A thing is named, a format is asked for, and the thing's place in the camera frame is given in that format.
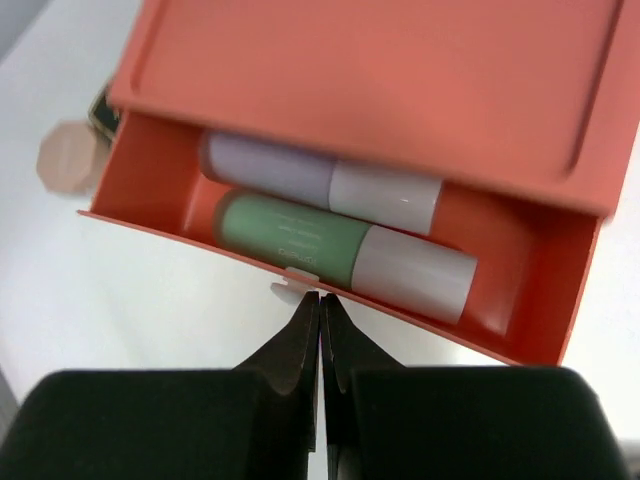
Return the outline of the black square compact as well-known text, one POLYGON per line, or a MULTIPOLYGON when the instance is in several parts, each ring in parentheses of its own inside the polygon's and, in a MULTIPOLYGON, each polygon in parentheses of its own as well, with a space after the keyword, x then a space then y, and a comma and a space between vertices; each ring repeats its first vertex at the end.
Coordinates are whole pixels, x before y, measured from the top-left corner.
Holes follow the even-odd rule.
POLYGON ((88 119, 93 128, 112 143, 120 123, 120 112, 108 102, 111 81, 102 87, 88 110, 88 119))

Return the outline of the green white-capped tube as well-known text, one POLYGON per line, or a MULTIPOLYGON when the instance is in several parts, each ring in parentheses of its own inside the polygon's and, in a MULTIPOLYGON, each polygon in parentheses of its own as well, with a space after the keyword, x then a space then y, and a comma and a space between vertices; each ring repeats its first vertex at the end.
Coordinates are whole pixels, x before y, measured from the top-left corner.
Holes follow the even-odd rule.
POLYGON ((234 253, 447 323, 462 316, 477 266, 386 227, 236 189, 218 203, 212 230, 234 253))

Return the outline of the orange drawer box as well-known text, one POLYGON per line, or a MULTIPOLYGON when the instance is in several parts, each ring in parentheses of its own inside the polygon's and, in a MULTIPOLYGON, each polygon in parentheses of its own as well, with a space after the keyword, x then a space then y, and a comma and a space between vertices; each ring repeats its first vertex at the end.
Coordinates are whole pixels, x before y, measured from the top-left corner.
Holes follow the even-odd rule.
POLYGON ((146 1, 111 80, 120 125, 89 215, 506 363, 557 365, 618 204, 638 86, 635 1, 146 1), (220 247, 212 219, 233 189, 310 205, 207 177, 209 132, 441 179, 427 235, 339 215, 474 257, 459 321, 220 247))

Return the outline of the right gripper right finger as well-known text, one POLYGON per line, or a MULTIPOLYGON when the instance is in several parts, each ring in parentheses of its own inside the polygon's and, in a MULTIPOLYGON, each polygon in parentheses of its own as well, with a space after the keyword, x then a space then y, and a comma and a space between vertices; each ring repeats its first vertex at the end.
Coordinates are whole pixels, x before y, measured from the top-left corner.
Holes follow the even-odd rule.
POLYGON ((600 402, 561 367, 409 367, 320 303, 332 479, 629 479, 600 402))

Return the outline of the lilac white-capped tube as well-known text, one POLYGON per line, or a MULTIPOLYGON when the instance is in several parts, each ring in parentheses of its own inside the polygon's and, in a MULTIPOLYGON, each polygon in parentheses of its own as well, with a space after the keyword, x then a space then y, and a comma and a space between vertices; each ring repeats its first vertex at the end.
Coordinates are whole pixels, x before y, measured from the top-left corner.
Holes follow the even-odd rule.
POLYGON ((232 133, 203 136, 201 169, 214 180, 374 224, 427 235, 443 181, 232 133))

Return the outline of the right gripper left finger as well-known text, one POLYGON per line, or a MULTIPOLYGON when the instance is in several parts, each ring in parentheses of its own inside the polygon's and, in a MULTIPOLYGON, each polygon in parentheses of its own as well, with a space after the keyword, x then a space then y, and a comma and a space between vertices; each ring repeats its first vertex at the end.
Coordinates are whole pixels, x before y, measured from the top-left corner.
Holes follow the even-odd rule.
POLYGON ((315 447, 320 300, 231 369, 65 370, 28 395, 5 479, 304 479, 315 447))

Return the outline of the pink octagonal jar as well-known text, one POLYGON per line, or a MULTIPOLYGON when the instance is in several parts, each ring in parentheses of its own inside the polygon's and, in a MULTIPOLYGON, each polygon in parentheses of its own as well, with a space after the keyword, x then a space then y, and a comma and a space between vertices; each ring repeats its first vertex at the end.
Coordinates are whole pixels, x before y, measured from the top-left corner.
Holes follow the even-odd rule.
POLYGON ((110 147, 109 141, 87 121, 59 122, 40 143, 38 177, 50 193, 91 196, 107 165, 110 147))

